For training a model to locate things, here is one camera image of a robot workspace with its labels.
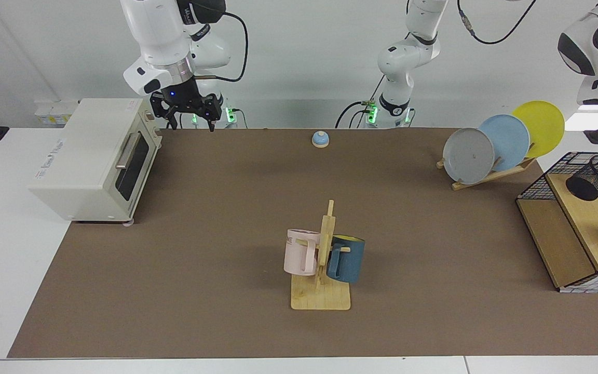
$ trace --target brown table mat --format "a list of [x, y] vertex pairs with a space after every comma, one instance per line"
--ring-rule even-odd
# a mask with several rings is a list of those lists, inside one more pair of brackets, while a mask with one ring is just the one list
[[[598, 355], [515, 205], [540, 175], [453, 192], [449, 129], [165, 132], [133, 227], [73, 223], [9, 357]], [[367, 240], [349, 312], [290, 309], [288, 228]]]

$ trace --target oven door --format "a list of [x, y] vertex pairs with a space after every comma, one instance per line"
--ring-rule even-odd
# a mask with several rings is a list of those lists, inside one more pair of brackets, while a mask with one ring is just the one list
[[124, 149], [115, 165], [116, 179], [114, 190], [111, 191], [129, 215], [132, 215], [138, 203], [156, 152], [156, 143], [138, 116], [136, 123], [131, 126]]

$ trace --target white toaster oven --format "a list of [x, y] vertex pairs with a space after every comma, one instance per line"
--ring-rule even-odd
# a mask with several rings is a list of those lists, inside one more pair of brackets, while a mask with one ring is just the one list
[[82, 100], [29, 184], [65, 220], [133, 218], [161, 146], [143, 99]]

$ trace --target blue mug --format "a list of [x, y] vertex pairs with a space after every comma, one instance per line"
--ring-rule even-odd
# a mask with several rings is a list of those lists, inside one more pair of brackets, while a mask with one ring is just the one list
[[[358, 237], [334, 235], [327, 276], [346, 283], [358, 281], [364, 244], [365, 241]], [[349, 248], [349, 251], [342, 251], [342, 248]]]

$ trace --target oven window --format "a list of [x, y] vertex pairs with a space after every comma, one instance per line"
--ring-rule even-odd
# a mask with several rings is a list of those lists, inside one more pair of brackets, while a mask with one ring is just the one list
[[135, 152], [130, 165], [127, 169], [119, 172], [119, 177], [117, 177], [115, 186], [126, 201], [131, 200], [131, 194], [133, 194], [133, 189], [135, 189], [135, 184], [142, 172], [142, 165], [144, 164], [145, 159], [147, 159], [148, 153], [149, 144], [147, 144], [144, 137], [140, 137], [140, 142], [138, 142], [138, 146], [135, 147]]

